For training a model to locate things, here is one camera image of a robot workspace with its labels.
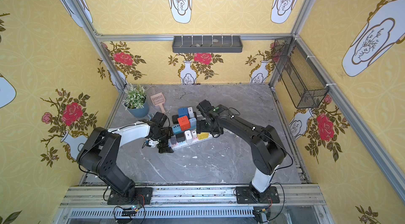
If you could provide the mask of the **black plug adapter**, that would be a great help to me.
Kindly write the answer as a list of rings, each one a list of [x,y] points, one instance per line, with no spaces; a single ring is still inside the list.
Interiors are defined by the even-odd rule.
[[[186,138],[185,138],[184,132],[181,132],[181,133],[179,133],[179,134],[176,134],[176,141],[177,141],[177,143],[184,142],[185,139],[186,139]]]

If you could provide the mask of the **yellow plug adapter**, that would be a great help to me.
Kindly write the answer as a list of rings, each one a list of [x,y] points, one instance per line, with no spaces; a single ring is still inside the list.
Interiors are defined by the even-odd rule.
[[[202,132],[202,133],[197,134],[198,140],[204,140],[206,138],[209,138],[209,136],[210,136],[210,134],[207,132]]]

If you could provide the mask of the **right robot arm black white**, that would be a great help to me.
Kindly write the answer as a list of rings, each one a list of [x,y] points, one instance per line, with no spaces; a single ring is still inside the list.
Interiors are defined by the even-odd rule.
[[[207,100],[197,105],[203,119],[197,122],[198,133],[208,132],[218,137],[224,130],[234,133],[244,140],[251,148],[252,160],[256,167],[251,182],[253,191],[264,193],[271,185],[271,180],[281,168],[284,159],[289,155],[277,130],[273,126],[262,127],[240,117],[230,108],[223,105],[212,106]]]

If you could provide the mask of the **small white plug adapter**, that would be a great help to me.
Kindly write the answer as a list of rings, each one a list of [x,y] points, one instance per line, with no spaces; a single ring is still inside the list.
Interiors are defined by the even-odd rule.
[[[196,131],[192,131],[192,139],[193,140],[197,140],[198,136],[197,136],[197,132]]]

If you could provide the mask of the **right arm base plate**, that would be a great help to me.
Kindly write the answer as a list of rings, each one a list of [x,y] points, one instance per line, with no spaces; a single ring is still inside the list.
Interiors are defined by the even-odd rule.
[[[238,204],[279,204],[279,194],[276,187],[268,187],[264,192],[254,187],[236,187],[235,196]]]

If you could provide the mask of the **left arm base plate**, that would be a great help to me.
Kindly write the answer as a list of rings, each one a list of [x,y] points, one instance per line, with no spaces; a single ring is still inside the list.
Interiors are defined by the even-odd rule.
[[[121,195],[114,190],[111,191],[107,200],[108,205],[149,205],[153,196],[152,187],[131,188],[128,193]]]

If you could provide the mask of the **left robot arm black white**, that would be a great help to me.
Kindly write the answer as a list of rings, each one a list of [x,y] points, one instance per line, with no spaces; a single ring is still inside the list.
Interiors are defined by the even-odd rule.
[[[117,129],[98,127],[92,131],[77,157],[79,167],[97,175],[112,192],[122,198],[134,200],[138,196],[151,196],[151,188],[136,188],[135,182],[117,166],[120,147],[138,139],[146,139],[144,146],[157,148],[160,154],[173,153],[169,140],[173,129],[165,126],[168,117],[157,112],[151,120],[142,119]]]

